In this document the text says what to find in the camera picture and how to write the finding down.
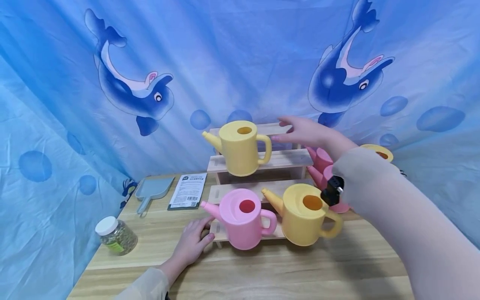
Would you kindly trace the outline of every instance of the gray dustpan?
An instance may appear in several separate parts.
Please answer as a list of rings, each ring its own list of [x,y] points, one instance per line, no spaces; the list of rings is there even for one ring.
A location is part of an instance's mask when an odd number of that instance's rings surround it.
[[[151,200],[165,197],[174,179],[175,177],[144,178],[135,191],[135,197],[142,201],[137,209],[137,214],[143,214]]]

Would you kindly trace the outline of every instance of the dustpan handle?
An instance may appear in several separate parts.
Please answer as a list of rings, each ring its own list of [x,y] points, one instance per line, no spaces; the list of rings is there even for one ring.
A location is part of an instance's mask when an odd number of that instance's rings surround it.
[[[137,209],[137,214],[141,215],[144,213],[145,209],[147,208],[147,205],[150,203],[151,198],[150,197],[145,197],[142,200],[142,203],[140,203],[140,206]]]

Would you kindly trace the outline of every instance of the wooden tabletop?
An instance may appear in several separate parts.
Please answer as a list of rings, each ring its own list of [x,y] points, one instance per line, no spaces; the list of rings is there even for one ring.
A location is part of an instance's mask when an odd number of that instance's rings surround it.
[[[146,216],[136,213],[140,202],[132,196],[119,218],[138,235],[135,249],[121,257],[100,246],[69,299],[112,299],[147,268],[163,263],[173,252],[183,227],[207,216],[203,209],[167,211],[180,175],[168,194],[153,200]],[[208,176],[206,200],[215,178]],[[286,240],[262,241],[251,251],[229,244],[209,247],[170,289],[172,300],[296,299],[400,300],[414,299],[407,273],[397,254],[368,222],[353,212],[342,233],[320,239],[311,247]]]

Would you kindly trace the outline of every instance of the sleeve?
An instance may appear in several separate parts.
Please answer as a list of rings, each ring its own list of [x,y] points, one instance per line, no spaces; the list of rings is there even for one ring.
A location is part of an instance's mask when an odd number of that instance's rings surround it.
[[[402,260],[415,299],[479,299],[480,251],[397,167],[357,147],[334,163],[333,174],[344,180],[342,201]]]
[[[168,279],[162,270],[149,268],[115,300],[169,300]]]

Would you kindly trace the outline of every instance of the dolphin print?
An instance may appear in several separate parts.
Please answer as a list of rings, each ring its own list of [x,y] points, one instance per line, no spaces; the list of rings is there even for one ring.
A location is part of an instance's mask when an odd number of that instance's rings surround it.
[[[368,33],[379,23],[372,3],[359,0],[353,9],[353,27],[338,45],[328,46],[313,74],[308,89],[311,106],[322,112],[318,122],[335,127],[345,111],[370,96],[382,83],[383,69],[390,65],[393,57],[379,55],[362,68],[348,63],[352,42],[360,31]]]
[[[173,76],[150,72],[144,81],[123,77],[114,68],[108,48],[110,45],[122,48],[127,45],[127,39],[113,27],[105,27],[105,21],[97,18],[91,9],[85,12],[85,25],[98,39],[94,60],[103,93],[116,108],[137,116],[142,136],[150,135],[157,130],[157,121],[173,106],[174,96],[167,87]]]

